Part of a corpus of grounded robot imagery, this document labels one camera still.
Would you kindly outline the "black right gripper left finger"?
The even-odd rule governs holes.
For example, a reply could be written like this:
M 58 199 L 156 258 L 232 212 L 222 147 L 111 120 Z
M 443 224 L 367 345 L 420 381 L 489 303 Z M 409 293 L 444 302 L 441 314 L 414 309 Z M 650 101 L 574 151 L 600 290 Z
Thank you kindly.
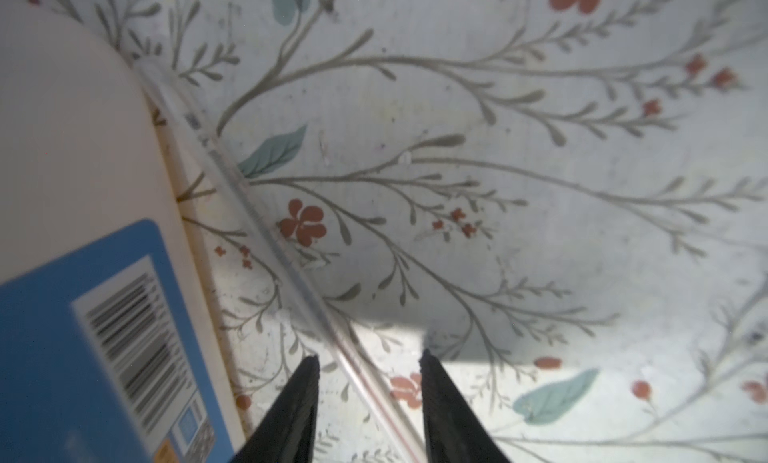
M 313 355 L 304 358 L 257 429 L 231 462 L 312 462 L 319 378 L 318 357 Z

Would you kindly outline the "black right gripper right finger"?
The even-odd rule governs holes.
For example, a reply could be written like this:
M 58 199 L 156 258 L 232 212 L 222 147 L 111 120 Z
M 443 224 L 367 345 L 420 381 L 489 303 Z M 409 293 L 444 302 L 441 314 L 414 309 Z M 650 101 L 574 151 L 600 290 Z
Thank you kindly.
M 427 460 L 432 463 L 509 463 L 468 405 L 440 360 L 419 360 Z

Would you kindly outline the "long glass stirring rod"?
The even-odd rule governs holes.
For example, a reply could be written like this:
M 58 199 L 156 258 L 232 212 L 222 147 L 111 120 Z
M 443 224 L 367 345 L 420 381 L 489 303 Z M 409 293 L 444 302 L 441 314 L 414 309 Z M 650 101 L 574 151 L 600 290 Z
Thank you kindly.
M 248 245 L 279 278 L 280 295 L 296 308 L 322 343 L 323 357 L 336 365 L 403 462 L 426 462 L 425 444 L 410 419 L 395 405 L 389 388 L 363 358 L 346 324 L 326 304 L 300 265 L 297 251 L 268 225 L 263 202 L 221 142 L 190 87 L 154 57 L 133 65 L 152 102 L 168 120 L 174 139 L 190 153 L 216 193 L 248 235 Z

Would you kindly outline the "white plastic storage bin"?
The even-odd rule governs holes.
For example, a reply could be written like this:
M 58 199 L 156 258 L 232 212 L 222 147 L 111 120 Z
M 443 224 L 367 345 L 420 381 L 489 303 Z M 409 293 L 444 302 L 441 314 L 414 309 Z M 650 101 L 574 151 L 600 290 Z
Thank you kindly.
M 134 72 L 2 0 L 2 460 L 227 462 L 243 439 Z

